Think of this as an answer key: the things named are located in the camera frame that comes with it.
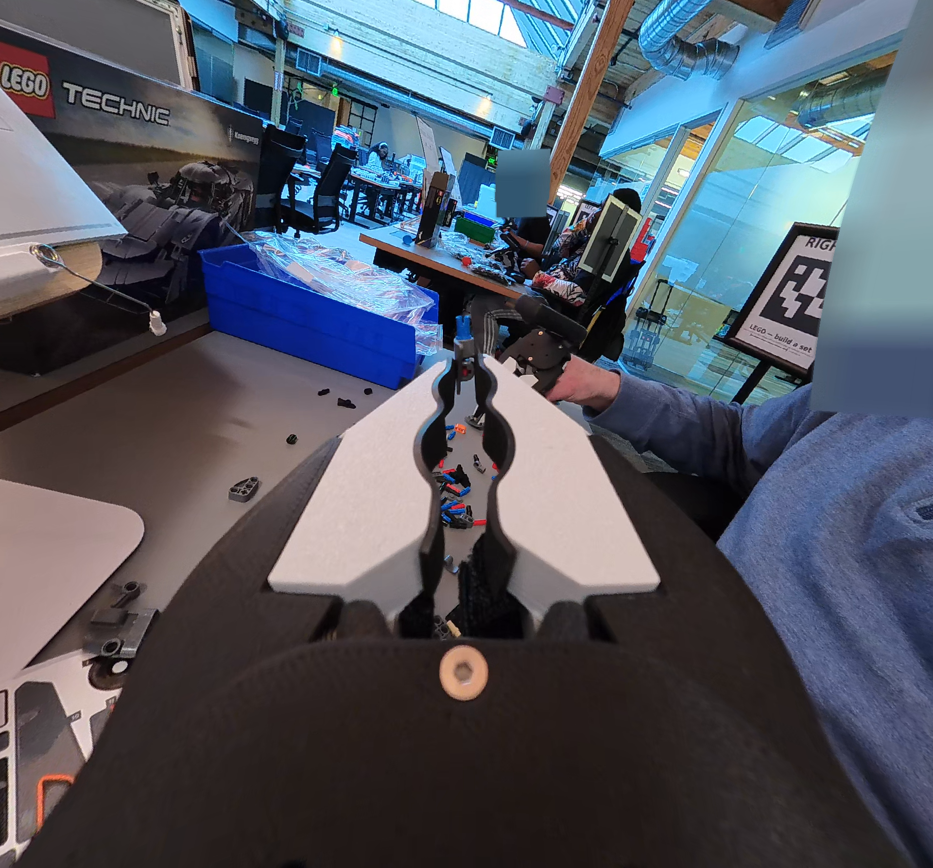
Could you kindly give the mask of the lego sticker sheet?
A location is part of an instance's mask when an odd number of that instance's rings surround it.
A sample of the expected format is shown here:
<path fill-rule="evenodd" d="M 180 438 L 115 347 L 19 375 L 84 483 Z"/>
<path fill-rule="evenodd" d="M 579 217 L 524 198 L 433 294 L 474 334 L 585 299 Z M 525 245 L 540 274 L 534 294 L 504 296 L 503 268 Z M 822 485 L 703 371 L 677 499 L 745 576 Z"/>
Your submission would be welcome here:
<path fill-rule="evenodd" d="M 2 686 L 1 865 L 13 866 L 74 784 L 131 663 L 71 652 Z"/>

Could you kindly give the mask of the black office chair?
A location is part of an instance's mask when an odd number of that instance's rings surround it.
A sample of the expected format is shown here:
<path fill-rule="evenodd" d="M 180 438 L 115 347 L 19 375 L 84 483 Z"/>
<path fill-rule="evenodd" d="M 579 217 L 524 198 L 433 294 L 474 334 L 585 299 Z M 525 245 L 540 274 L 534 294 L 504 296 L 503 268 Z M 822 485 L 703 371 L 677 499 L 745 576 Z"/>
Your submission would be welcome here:
<path fill-rule="evenodd" d="M 316 183 L 309 206 L 296 202 L 297 184 L 306 180 L 306 173 L 292 165 L 286 182 L 288 195 L 279 200 L 276 232 L 286 233 L 294 229 L 298 238 L 301 232 L 337 230 L 342 222 L 341 190 L 355 162 L 354 152 L 338 145 L 331 152 L 323 174 Z"/>

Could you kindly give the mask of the lego set box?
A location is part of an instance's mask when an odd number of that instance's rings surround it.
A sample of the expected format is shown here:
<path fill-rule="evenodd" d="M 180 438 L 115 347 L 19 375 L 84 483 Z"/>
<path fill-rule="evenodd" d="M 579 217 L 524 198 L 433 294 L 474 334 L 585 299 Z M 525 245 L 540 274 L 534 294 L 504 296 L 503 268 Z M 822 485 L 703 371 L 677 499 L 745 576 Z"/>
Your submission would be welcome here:
<path fill-rule="evenodd" d="M 204 251 L 254 226 L 260 118 L 2 23 L 2 89 L 115 215 L 97 284 L 2 319 L 2 370 L 44 375 L 204 308 Z"/>

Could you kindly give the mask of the wooden post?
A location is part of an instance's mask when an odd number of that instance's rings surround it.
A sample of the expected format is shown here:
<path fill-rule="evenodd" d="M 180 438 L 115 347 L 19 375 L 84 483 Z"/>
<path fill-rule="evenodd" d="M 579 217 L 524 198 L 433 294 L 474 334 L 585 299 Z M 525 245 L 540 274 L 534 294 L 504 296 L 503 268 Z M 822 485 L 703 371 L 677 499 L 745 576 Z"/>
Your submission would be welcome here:
<path fill-rule="evenodd" d="M 555 198 L 565 178 L 587 117 L 609 67 L 610 58 L 634 3 L 635 0 L 607 0 L 602 19 L 589 47 L 589 53 L 552 149 L 549 201 Z"/>

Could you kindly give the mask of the clear plastic bags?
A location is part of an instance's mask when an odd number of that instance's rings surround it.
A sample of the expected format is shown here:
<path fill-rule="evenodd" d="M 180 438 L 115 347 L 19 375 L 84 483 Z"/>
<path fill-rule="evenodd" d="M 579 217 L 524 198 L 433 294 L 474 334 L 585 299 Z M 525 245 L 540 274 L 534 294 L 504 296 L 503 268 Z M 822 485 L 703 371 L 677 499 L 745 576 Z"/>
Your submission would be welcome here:
<path fill-rule="evenodd" d="M 264 274 L 415 330 L 418 356 L 442 349 L 442 327 L 435 320 L 437 300 L 401 274 L 373 266 L 342 248 L 314 238 L 299 240 L 275 232 L 249 242 Z"/>

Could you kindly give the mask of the lego instruction booklet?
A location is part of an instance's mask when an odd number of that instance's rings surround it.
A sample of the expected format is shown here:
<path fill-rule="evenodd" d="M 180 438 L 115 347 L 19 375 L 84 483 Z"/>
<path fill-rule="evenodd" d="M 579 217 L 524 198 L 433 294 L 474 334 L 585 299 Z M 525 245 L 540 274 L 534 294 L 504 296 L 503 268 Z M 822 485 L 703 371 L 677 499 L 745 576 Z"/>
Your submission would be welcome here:
<path fill-rule="evenodd" d="M 76 244 L 126 230 L 1 92 L 1 244 Z"/>

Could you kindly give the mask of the blue plastic bin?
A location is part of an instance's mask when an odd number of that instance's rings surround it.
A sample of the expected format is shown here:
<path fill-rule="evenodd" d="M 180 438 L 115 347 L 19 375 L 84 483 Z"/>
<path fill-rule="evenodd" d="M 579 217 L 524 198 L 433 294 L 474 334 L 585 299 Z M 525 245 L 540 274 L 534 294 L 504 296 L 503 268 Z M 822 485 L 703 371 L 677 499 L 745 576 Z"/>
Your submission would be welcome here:
<path fill-rule="evenodd" d="M 413 326 L 270 277 L 248 244 L 200 256 L 216 331 L 392 390 L 425 359 Z"/>

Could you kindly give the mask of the black framed sign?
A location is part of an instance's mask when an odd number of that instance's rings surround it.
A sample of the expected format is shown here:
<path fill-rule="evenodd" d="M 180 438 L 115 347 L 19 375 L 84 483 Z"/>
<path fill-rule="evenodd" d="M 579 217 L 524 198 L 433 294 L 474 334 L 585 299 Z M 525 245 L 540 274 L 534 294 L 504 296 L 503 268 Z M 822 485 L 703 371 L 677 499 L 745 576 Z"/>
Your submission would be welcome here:
<path fill-rule="evenodd" d="M 734 403 L 748 400 L 771 368 L 804 382 L 812 366 L 838 227 L 796 222 L 776 250 L 724 343 L 758 363 Z"/>

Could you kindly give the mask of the dark grey lego connector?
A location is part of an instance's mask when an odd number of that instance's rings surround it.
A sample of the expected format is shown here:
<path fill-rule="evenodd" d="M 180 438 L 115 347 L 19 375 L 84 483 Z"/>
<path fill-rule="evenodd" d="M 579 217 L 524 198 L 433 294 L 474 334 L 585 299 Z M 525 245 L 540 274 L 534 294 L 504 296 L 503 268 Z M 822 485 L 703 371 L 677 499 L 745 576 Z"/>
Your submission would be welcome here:
<path fill-rule="evenodd" d="M 125 582 L 110 606 L 96 610 L 87 626 L 84 652 L 105 660 L 134 661 L 159 617 L 159 610 L 138 606 L 145 591 L 144 583 Z"/>

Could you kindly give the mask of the black suitcase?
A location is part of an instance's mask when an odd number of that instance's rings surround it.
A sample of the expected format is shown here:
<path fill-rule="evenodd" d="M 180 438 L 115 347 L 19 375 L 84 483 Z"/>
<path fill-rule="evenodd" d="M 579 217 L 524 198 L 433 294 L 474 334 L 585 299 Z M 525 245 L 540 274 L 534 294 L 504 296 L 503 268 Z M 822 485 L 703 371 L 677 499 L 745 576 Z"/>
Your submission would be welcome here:
<path fill-rule="evenodd" d="M 667 288 L 667 293 L 657 309 L 655 302 L 662 286 Z M 622 352 L 622 362 L 628 368 L 647 372 L 652 367 L 661 341 L 661 332 L 667 323 L 666 310 L 672 291 L 673 286 L 668 279 L 658 279 L 650 302 L 647 306 L 639 306 L 636 309 L 634 323 L 625 337 Z"/>

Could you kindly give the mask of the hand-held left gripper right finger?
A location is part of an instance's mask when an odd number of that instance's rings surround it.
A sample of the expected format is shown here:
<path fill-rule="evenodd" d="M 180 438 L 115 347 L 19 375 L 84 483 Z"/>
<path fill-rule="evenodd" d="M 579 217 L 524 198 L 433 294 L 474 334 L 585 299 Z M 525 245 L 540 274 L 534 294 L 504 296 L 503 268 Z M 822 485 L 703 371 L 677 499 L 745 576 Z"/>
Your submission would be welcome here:
<path fill-rule="evenodd" d="M 514 374 L 484 357 L 484 451 L 498 467 L 487 531 L 516 553 L 507 590 L 541 622 L 557 602 L 654 592 L 659 573 L 589 433 Z"/>

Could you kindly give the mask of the silver air duct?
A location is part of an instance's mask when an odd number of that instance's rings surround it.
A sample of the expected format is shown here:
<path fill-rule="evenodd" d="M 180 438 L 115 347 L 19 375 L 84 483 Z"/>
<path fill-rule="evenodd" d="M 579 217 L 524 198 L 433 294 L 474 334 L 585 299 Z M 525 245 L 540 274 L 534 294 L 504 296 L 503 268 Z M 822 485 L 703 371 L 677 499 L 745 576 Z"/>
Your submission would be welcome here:
<path fill-rule="evenodd" d="M 643 22 L 639 46 L 651 67 L 668 76 L 687 80 L 706 76 L 721 80 L 735 63 L 739 47 L 718 38 L 687 43 L 679 31 L 714 0 L 662 0 Z"/>

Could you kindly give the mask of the wooden office desk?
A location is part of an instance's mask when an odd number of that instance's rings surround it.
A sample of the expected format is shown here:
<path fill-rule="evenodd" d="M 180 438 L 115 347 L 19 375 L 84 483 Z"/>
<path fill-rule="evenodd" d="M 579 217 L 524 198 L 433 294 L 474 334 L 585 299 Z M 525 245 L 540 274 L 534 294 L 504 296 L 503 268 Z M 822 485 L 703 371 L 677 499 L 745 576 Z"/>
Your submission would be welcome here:
<path fill-rule="evenodd" d="M 454 258 L 448 251 L 438 247 L 426 247 L 414 243 L 406 244 L 405 237 L 414 233 L 402 229 L 400 224 L 382 226 L 372 230 L 360 230 L 359 240 L 383 252 L 393 255 L 407 265 L 412 265 L 426 276 L 443 276 L 454 279 L 467 291 L 495 293 L 509 300 L 522 295 L 537 298 L 538 294 L 522 284 L 507 285 L 477 275 L 471 267 Z"/>

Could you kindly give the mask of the person's right hand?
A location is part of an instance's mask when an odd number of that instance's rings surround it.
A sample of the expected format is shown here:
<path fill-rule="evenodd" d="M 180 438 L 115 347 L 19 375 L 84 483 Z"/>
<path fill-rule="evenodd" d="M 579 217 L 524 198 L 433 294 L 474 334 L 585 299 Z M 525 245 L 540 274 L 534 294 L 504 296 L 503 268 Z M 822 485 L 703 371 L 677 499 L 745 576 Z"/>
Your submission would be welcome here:
<path fill-rule="evenodd" d="M 618 370 L 607 370 L 572 356 L 545 397 L 552 403 L 566 400 L 602 412 L 612 405 L 621 382 Z"/>

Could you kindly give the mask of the small black lego assembly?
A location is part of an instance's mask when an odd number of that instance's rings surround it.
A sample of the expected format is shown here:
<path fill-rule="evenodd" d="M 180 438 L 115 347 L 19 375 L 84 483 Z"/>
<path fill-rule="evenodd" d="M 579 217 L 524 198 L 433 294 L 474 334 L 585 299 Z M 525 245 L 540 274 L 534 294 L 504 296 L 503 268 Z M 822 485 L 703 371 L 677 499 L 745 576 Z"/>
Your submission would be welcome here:
<path fill-rule="evenodd" d="M 473 380 L 476 370 L 477 350 L 472 333 L 471 318 L 467 314 L 456 317 L 456 333 L 453 339 L 453 371 L 456 395 L 463 385 Z"/>

